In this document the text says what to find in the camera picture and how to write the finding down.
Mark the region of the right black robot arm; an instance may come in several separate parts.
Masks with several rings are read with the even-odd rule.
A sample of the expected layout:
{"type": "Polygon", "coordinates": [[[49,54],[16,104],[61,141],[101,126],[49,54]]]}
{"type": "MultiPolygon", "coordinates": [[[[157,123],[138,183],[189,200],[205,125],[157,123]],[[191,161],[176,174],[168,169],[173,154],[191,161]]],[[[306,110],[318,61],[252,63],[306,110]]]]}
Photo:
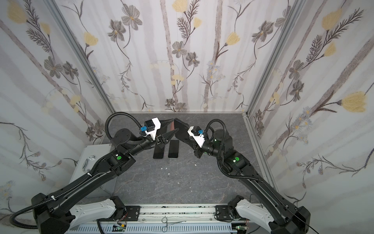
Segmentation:
{"type": "Polygon", "coordinates": [[[234,149],[232,137],[222,120],[213,119],[202,129],[175,119],[174,128],[177,139],[189,145],[196,157],[204,154],[215,157],[223,175],[239,180],[262,203],[256,206],[237,196],[231,206],[239,217],[253,221],[270,234],[306,234],[311,230],[310,212],[278,193],[251,162],[234,149]]]}

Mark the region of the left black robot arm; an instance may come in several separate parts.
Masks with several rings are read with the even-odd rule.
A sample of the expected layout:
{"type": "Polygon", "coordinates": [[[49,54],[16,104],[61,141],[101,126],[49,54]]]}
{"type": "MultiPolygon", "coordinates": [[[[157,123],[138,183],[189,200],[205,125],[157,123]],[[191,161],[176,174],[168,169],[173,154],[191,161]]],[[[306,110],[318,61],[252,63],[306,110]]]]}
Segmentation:
{"type": "Polygon", "coordinates": [[[41,234],[64,234],[77,218],[70,210],[95,189],[127,171],[135,163],[134,156],[152,149],[155,145],[168,144],[178,130],[162,134],[161,129],[173,122],[173,119],[153,118],[140,124],[134,116],[126,112],[110,115],[104,128],[107,138],[115,148],[102,156],[88,172],[62,189],[48,195],[40,193],[34,196],[31,206],[10,216],[10,224],[22,229],[39,230],[41,234]],[[126,128],[111,136],[109,125],[116,116],[130,118],[137,125],[140,136],[135,136],[126,128]]]}

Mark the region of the pink phone case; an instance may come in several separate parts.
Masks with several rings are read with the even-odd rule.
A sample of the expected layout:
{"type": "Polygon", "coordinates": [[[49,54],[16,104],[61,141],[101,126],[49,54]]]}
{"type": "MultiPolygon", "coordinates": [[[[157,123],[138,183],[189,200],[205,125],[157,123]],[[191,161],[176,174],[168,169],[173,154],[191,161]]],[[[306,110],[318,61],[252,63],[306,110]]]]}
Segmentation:
{"type": "Polygon", "coordinates": [[[170,124],[170,130],[173,131],[175,129],[175,121],[173,121],[171,124],[170,124]]]}

